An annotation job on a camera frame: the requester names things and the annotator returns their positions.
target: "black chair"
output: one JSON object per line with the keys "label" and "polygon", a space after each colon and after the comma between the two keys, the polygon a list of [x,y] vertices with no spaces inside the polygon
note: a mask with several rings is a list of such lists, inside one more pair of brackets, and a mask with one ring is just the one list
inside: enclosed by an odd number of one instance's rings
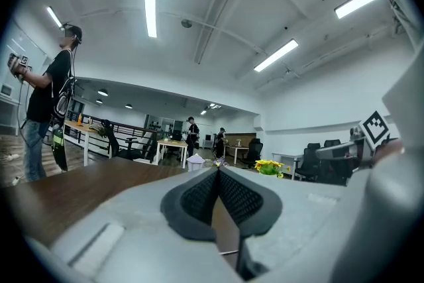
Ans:
{"label": "black chair", "polygon": [[303,150],[303,163],[300,168],[295,169],[295,175],[300,177],[300,180],[316,182],[319,171],[319,159],[315,153],[321,147],[319,143],[309,143],[307,148]]}
{"label": "black chair", "polygon": [[[333,139],[324,142],[324,147],[329,148],[332,146],[340,145],[340,139]],[[334,164],[334,162],[330,160],[322,160],[321,161],[321,173],[319,178],[317,179],[320,183],[325,184],[338,184],[339,176],[337,174],[338,166]]]}
{"label": "black chair", "polygon": [[247,152],[246,158],[242,157],[241,162],[245,163],[248,168],[252,168],[256,164],[257,160],[260,160],[260,153],[264,145],[261,142],[249,143],[249,151]]}
{"label": "black chair", "polygon": [[110,122],[107,119],[102,119],[101,120],[101,124],[105,128],[106,136],[109,139],[109,143],[111,144],[112,157],[120,157],[120,158],[129,159],[129,160],[143,158],[142,157],[142,154],[141,154],[141,151],[139,151],[139,150],[131,150],[131,146],[134,143],[137,143],[137,142],[134,141],[134,140],[137,139],[136,137],[129,137],[129,138],[127,138],[125,142],[128,144],[128,148],[126,150],[120,149],[119,148],[120,145],[118,143],[117,138],[113,134],[113,129],[111,127]]}

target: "white ceiling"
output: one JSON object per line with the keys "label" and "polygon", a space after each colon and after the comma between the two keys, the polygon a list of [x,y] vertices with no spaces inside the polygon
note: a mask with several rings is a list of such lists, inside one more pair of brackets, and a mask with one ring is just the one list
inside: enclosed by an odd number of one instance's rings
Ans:
{"label": "white ceiling", "polygon": [[[306,77],[322,63],[390,32],[392,10],[377,0],[338,20],[334,8],[348,0],[157,0],[158,38],[148,38],[144,0],[26,0],[37,19],[58,36],[46,12],[83,29],[78,62],[141,68],[147,64],[199,64],[220,70],[245,88],[260,91],[284,77]],[[181,25],[184,18],[193,26]],[[207,23],[228,33],[211,30]],[[290,39],[299,47],[261,73],[253,68]]]}
{"label": "white ceiling", "polygon": [[[105,97],[98,94],[100,89],[106,89],[108,96]],[[96,99],[101,99],[103,105],[118,109],[124,108],[126,104],[131,104],[135,110],[147,114],[160,114],[169,110],[181,111],[186,109],[191,115],[199,116],[205,107],[211,104],[196,98],[154,91],[140,86],[87,79],[77,80],[76,95],[94,105],[98,105]],[[236,110],[222,105],[220,109],[208,109],[205,117],[220,117],[231,112],[234,113]]]}

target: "desk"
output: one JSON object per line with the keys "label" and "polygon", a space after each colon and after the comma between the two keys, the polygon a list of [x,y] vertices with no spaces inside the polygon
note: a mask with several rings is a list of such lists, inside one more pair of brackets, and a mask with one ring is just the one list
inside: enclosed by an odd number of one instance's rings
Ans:
{"label": "desk", "polygon": [[88,127],[88,124],[82,123],[81,125],[77,125],[76,121],[65,121],[65,125],[70,127],[71,129],[78,130],[79,132],[83,132],[85,134],[84,138],[84,166],[88,165],[88,140],[90,135],[98,135],[99,133]]}
{"label": "desk", "polygon": [[181,148],[181,161],[183,162],[183,169],[186,168],[186,156],[187,156],[187,143],[184,141],[178,142],[178,141],[165,141],[164,139],[161,139],[158,141],[158,148],[156,150],[156,162],[155,164],[159,164],[160,159],[164,159],[164,154],[166,151],[167,146],[174,146],[177,148]]}
{"label": "desk", "polygon": [[[133,186],[183,172],[170,166],[115,157],[0,190],[3,190],[21,229],[49,247],[68,227],[104,201]],[[220,199],[214,207],[212,226],[217,232],[217,245],[221,252],[238,249],[239,230]]]}
{"label": "desk", "polygon": [[0,95],[0,101],[6,104],[12,105],[15,109],[13,110],[13,119],[16,121],[16,127],[15,127],[15,136],[18,135],[19,132],[19,121],[18,121],[18,111],[19,111],[19,102],[17,100],[11,99],[9,97],[6,97],[4,95]]}
{"label": "desk", "polygon": [[225,158],[225,149],[226,148],[235,148],[234,152],[234,164],[237,163],[237,150],[248,150],[249,148],[245,148],[244,146],[231,146],[231,145],[225,145],[224,144],[224,158]]}
{"label": "desk", "polygon": [[290,172],[287,172],[285,170],[282,170],[282,172],[285,173],[285,174],[291,175],[291,180],[294,180],[297,165],[303,159],[303,155],[302,154],[293,155],[293,154],[284,154],[284,153],[273,152],[272,153],[272,159],[274,159],[275,155],[280,156],[280,157],[284,157],[284,158],[292,158],[293,159],[293,166],[291,167],[292,172],[290,173]]}

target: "wooden floor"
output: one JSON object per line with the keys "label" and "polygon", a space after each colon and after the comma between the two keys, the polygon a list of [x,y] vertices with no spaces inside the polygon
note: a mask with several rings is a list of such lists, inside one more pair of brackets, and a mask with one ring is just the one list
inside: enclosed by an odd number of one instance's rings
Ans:
{"label": "wooden floor", "polygon": [[[15,135],[0,135],[0,186],[10,186],[16,177],[21,177],[21,182],[26,182],[23,170],[23,155],[24,155],[24,140],[21,136]],[[70,142],[65,141],[66,147],[66,160],[68,163],[68,170],[72,171],[84,165],[84,151],[83,148],[75,146]],[[19,157],[7,161],[4,158],[9,154],[18,154]],[[104,160],[106,157],[88,153],[88,164]],[[50,146],[42,146],[42,164],[46,171],[47,176],[60,174],[62,171],[54,161],[52,149]]]}
{"label": "wooden floor", "polygon": [[[21,182],[26,182],[23,170],[24,143],[25,142],[21,136],[0,135],[0,159],[2,160],[0,161],[0,186],[10,186],[16,177],[22,176]],[[69,171],[83,166],[83,148],[73,145],[67,141],[65,141],[65,144],[66,160]],[[205,167],[213,165],[215,157],[213,156],[211,149],[200,148],[199,150],[195,150],[194,153],[198,153],[200,157],[206,160]],[[9,154],[18,154],[19,157],[11,161],[4,160],[4,158]],[[106,157],[88,152],[88,164],[104,159],[106,159]],[[226,156],[225,161],[231,166],[246,168],[240,160],[238,160],[237,164],[234,165],[234,158],[232,156]],[[53,176],[62,172],[54,161],[52,149],[47,145],[42,146],[42,163],[47,176]],[[176,168],[182,167],[182,163],[178,160],[177,154],[166,154],[165,158],[160,161],[159,165],[172,166]]]}

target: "railing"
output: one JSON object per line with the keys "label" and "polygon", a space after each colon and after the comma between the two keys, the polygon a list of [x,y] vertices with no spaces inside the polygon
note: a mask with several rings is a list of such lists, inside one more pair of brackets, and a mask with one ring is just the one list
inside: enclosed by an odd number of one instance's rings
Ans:
{"label": "railing", "polygon": [[[66,115],[66,119],[69,121],[77,121],[78,116],[80,113],[75,111],[68,111]],[[93,124],[100,124],[102,118],[93,117],[89,115],[82,114],[82,122],[88,123],[88,118],[90,117],[93,119]],[[141,127],[135,127],[132,125],[126,125],[118,122],[111,121],[110,122],[113,134],[115,135],[115,138],[117,139],[119,146],[128,149],[128,144],[126,143],[128,137],[137,137],[142,138],[142,141],[137,141],[137,143],[134,143],[133,145],[142,145],[142,149],[131,147],[131,150],[139,150],[141,151],[142,158],[147,159],[150,161],[150,163],[153,163],[154,156],[156,154],[156,147],[157,147],[157,140],[160,139],[161,132],[155,131],[155,130],[148,130],[143,129]],[[81,141],[85,141],[85,134],[81,131],[77,131],[71,127],[65,126],[65,135],[72,137],[78,141],[78,144]],[[107,155],[110,153],[111,149],[111,143],[108,138],[102,139],[100,136],[99,138],[95,138],[92,135],[89,139],[89,145],[93,145],[97,148],[100,148],[101,150],[104,150]]]}

